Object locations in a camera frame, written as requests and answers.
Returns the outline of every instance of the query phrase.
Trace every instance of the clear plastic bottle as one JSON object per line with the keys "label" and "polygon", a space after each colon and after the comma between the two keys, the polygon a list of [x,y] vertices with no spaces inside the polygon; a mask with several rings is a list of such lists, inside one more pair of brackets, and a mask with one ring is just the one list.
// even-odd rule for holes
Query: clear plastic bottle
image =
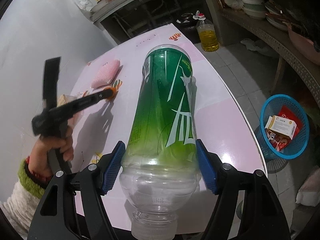
{"label": "clear plastic bottle", "polygon": [[120,184],[136,207],[132,235],[171,240],[177,230],[175,211],[200,178],[190,112],[192,68],[183,49],[162,45],[148,53],[142,73]]}
{"label": "clear plastic bottle", "polygon": [[201,41],[201,47],[205,51],[216,51],[219,48],[217,35],[213,23],[207,20],[203,13],[197,11],[194,19],[198,19],[197,31]]}

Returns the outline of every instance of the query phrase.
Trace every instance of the barcode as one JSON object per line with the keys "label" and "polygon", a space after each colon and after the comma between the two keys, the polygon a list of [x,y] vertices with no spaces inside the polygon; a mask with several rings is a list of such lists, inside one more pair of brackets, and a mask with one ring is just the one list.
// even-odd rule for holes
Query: barcode
{"label": "barcode", "polygon": [[144,68],[144,79],[147,78],[147,76],[150,74],[150,56],[146,58],[143,64]]}

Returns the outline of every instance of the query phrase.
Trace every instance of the bracelet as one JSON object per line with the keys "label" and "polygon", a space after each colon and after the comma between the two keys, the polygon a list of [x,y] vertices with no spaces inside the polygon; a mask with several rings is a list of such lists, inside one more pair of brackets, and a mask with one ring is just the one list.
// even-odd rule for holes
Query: bracelet
{"label": "bracelet", "polygon": [[[28,157],[26,158],[26,164],[27,164],[27,165],[29,165],[29,162],[30,162],[30,156],[28,156]],[[32,176],[34,176],[36,179],[38,179],[39,181],[45,182],[45,183],[49,182],[49,181],[51,180],[51,178],[52,178],[52,176],[50,176],[50,177],[44,177],[44,176],[42,176],[42,175],[40,175],[40,174],[38,174],[38,173],[36,173],[36,172],[34,172],[34,171],[30,171],[30,174],[31,174]]]}

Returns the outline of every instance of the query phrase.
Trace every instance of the orange object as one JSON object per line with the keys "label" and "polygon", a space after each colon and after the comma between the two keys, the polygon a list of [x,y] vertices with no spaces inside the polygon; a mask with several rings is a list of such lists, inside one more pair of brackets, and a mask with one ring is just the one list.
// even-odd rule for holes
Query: orange object
{"label": "orange object", "polygon": [[108,86],[108,87],[105,87],[103,90],[107,90],[107,89],[111,89],[111,90],[112,90],[112,96],[106,98],[106,100],[110,100],[110,99],[114,98],[114,97],[117,95],[117,93],[118,93],[118,90],[117,90],[116,87],[109,87],[109,86]]}
{"label": "orange object", "polygon": [[177,41],[180,36],[181,36],[181,33],[175,33],[169,38],[169,40]]}

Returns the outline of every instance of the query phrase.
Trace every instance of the pink table surface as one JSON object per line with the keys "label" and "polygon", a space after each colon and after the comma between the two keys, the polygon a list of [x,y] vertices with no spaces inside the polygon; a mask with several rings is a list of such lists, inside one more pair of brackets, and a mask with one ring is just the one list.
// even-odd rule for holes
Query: pink table surface
{"label": "pink table surface", "polygon": [[[91,81],[104,63],[119,59],[122,65],[117,79],[123,81],[113,103],[104,100],[84,110],[75,126],[73,171],[85,168],[95,152],[110,153],[121,140],[126,145],[137,106],[142,80],[142,65],[147,53],[161,44],[174,44],[183,48],[191,58],[193,68],[193,93],[195,93],[194,120],[196,137],[208,151],[216,153],[222,162],[230,163],[239,171],[254,172],[266,165],[244,113],[215,69],[184,35],[177,41],[169,37],[179,33],[172,24],[139,35],[106,52],[86,66],[76,82],[72,95],[90,90]],[[131,229],[134,208],[126,200],[119,177],[106,196],[102,197],[112,226]],[[196,192],[178,211],[177,234],[204,231],[211,216],[216,197],[205,188],[201,179]],[[80,195],[76,206],[83,213]]]}

